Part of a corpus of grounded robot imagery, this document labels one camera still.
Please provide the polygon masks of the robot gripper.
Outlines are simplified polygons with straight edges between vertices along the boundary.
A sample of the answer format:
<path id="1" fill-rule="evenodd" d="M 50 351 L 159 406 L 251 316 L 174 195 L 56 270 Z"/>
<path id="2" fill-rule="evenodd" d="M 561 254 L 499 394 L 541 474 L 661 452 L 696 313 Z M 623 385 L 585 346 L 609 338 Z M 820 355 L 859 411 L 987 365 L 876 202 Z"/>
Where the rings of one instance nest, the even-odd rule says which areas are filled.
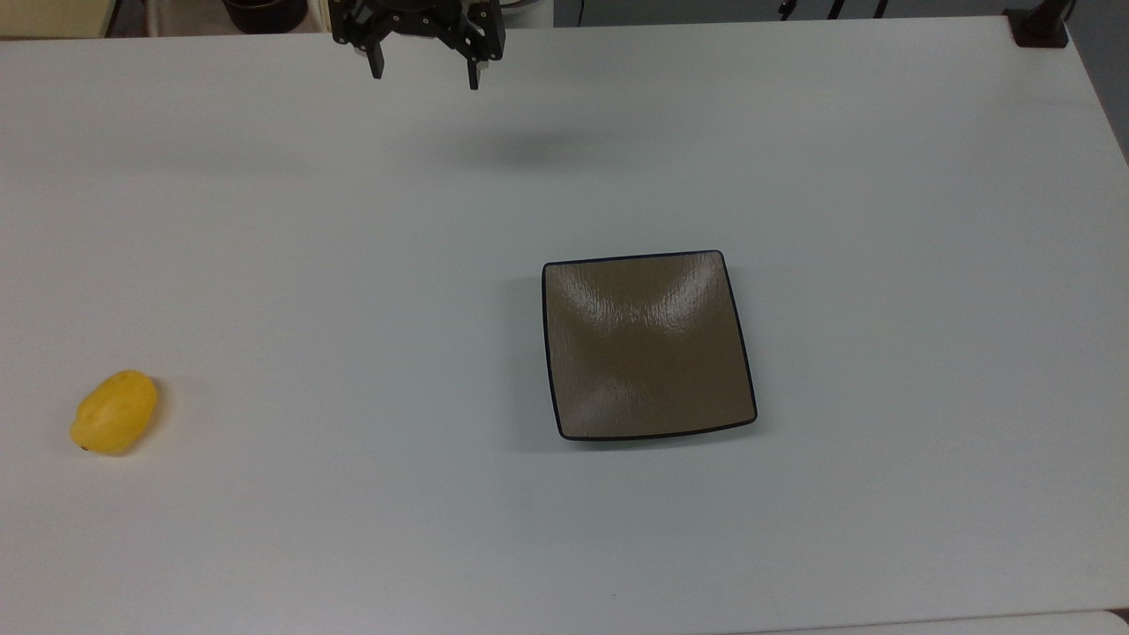
<path id="1" fill-rule="evenodd" d="M 488 61 L 505 53 L 499 1 L 332 1 L 331 34 L 366 56 L 374 79 L 384 75 L 382 44 L 390 36 L 439 41 L 464 56 L 471 90 L 480 88 Z"/>

